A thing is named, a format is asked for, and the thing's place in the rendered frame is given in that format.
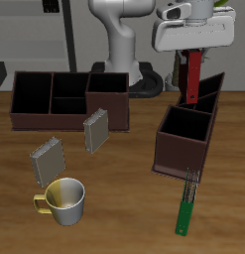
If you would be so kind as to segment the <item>white and yellow mug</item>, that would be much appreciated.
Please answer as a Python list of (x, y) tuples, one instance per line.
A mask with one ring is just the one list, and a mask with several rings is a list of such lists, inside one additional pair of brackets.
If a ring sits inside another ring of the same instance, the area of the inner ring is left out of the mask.
[(36, 212), (51, 214), (63, 226), (78, 223), (83, 215), (85, 188), (72, 178), (63, 178), (51, 183), (44, 194), (35, 194), (33, 204)]

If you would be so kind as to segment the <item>green book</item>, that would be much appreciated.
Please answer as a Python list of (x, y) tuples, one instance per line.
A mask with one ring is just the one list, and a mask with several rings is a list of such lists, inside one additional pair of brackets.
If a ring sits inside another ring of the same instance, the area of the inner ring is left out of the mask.
[(176, 234), (186, 236), (194, 206), (196, 189), (198, 186), (199, 171), (188, 169), (184, 181), (184, 191), (176, 225)]

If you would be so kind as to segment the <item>grey shelf unit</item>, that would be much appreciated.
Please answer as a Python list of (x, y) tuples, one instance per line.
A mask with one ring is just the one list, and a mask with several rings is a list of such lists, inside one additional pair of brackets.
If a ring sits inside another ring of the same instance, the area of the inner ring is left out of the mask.
[(0, 91), (17, 70), (76, 71), (70, 0), (0, 0)]

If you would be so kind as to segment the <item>red book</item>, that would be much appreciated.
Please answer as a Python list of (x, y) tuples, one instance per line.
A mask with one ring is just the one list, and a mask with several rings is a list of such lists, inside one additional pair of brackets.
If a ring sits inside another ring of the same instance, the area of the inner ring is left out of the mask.
[(186, 104), (196, 104), (198, 100), (199, 76), (201, 65), (200, 50), (179, 52), (179, 89)]

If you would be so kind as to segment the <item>flat black base plate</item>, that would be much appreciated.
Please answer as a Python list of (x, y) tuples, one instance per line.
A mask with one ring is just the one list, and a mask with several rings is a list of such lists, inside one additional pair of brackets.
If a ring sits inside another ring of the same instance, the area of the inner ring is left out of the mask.
[(162, 78), (153, 71), (152, 65), (140, 62), (140, 72), (143, 76), (136, 84), (127, 88), (125, 73), (105, 73), (103, 62), (95, 63), (91, 69), (89, 91), (96, 92), (126, 92), (130, 98), (151, 98), (163, 91)]

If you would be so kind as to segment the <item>grey book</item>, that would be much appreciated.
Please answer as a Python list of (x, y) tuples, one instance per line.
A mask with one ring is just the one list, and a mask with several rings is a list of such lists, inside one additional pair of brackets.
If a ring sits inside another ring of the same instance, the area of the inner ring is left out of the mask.
[(85, 149), (93, 154), (108, 138), (108, 112), (99, 108), (83, 122)]
[(43, 188), (65, 169), (61, 140), (51, 138), (30, 155), (37, 184)]

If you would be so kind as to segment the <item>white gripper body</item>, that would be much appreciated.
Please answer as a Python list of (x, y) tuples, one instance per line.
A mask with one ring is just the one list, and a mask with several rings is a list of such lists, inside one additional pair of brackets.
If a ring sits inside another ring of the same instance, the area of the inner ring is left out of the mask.
[(152, 35), (152, 46), (157, 52), (224, 47), (233, 41), (234, 21), (231, 16), (209, 18), (202, 26), (187, 26), (185, 20), (158, 19)]

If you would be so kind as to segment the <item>dark brown desk caddy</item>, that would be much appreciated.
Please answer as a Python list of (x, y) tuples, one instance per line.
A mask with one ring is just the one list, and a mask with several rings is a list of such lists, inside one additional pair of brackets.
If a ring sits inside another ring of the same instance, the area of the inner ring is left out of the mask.
[(103, 109), (111, 131), (129, 130), (126, 73), (17, 71), (10, 117), (15, 130), (81, 131)]
[(196, 104), (186, 104), (180, 96), (168, 107), (157, 131), (153, 173), (181, 181), (187, 170), (202, 176), (224, 76), (201, 80)]

